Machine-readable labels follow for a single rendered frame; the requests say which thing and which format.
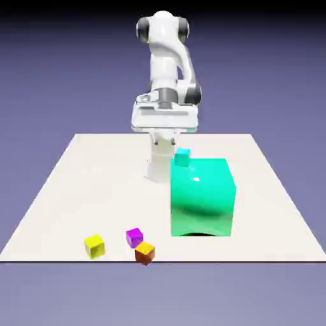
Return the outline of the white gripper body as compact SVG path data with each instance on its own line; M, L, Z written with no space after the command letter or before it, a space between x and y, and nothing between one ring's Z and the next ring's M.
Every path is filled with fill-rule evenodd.
M171 108L160 108L158 102L134 103L131 116L132 130L173 130L195 132L198 128L198 107L171 103Z

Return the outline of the small cyan cube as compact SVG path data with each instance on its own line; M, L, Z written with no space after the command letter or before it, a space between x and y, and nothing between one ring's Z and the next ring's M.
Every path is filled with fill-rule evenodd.
M176 166L188 167L190 164L190 154L189 148L177 148L174 154L174 164Z

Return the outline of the small purple cube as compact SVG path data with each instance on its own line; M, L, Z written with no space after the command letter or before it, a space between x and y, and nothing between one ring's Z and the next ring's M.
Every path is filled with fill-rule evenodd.
M126 240L131 248L136 248L143 242L143 233L139 228L133 228L126 231Z

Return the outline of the small orange cube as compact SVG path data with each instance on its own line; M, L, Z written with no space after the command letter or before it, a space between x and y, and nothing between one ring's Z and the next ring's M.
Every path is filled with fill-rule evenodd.
M155 247L150 243L142 241L134 250L137 262L148 265L155 256Z

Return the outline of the small yellow cube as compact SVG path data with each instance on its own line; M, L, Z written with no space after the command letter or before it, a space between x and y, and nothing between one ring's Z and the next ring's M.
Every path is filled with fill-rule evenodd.
M84 240L85 250L90 259L96 259L105 254L105 243L98 234Z

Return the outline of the large green box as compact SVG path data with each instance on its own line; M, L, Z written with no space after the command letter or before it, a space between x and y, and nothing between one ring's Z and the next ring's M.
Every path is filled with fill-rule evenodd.
M229 237L236 184L225 159L190 159L170 163L171 235Z

